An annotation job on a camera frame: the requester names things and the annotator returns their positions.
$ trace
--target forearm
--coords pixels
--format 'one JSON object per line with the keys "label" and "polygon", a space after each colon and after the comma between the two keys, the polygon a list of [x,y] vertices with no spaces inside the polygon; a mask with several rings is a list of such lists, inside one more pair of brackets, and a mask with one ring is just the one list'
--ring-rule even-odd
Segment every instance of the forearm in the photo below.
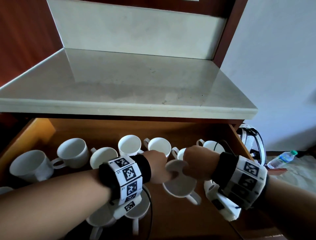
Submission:
{"label": "forearm", "polygon": [[316,195],[270,178],[260,207],[288,239],[310,238],[316,222]]}
{"label": "forearm", "polygon": [[58,239],[105,204],[98,169],[68,174],[0,196],[0,239]]}

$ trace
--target hand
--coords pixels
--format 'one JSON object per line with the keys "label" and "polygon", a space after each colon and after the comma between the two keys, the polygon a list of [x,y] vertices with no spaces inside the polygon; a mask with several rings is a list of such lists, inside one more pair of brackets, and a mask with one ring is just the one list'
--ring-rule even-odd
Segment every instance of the hand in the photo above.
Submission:
{"label": "hand", "polygon": [[151,183],[161,184],[173,178],[173,174],[165,169],[167,158],[164,153],[150,150],[143,153],[151,169]]}
{"label": "hand", "polygon": [[219,161],[220,154],[200,146],[192,146],[184,151],[183,161],[188,166],[183,173],[197,180],[210,180]]}

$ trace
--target drawer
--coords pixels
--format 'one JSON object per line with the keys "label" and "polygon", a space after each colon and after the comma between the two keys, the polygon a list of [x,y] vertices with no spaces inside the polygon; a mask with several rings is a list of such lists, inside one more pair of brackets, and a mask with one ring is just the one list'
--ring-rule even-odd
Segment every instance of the drawer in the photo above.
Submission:
{"label": "drawer", "polygon": [[[238,155],[252,159],[230,124],[180,123],[125,120],[48,119],[36,118],[15,137],[0,157],[0,183],[2,186],[18,188],[26,183],[9,174],[11,162],[20,154],[39,149],[50,160],[57,157],[58,146],[67,139],[78,137],[86,141],[89,149],[112,147],[118,151],[121,137],[133,134],[145,138],[166,138],[178,149],[203,140],[225,140]],[[63,168],[55,170],[54,176],[91,169],[89,163],[81,169]],[[151,238],[222,236],[224,239],[239,239],[233,228],[206,199],[203,182],[198,182],[196,192],[202,203],[195,206],[186,199],[167,194],[162,185],[146,184],[153,202],[153,228]],[[150,213],[139,222],[140,238],[145,238],[149,229]]]}

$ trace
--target bottle cap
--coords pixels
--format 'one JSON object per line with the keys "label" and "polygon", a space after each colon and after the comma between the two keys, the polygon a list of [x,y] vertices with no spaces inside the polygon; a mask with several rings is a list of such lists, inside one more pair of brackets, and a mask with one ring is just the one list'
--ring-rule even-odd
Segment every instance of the bottle cap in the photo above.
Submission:
{"label": "bottle cap", "polygon": [[295,150],[292,150],[291,153],[295,156],[297,155],[297,152]]}

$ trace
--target countertop edge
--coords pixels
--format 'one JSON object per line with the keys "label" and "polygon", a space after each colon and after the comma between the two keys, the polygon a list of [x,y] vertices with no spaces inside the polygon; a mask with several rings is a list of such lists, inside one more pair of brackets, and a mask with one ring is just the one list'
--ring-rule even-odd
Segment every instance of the countertop edge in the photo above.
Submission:
{"label": "countertop edge", "polygon": [[0,112],[252,119],[258,109],[0,98]]}

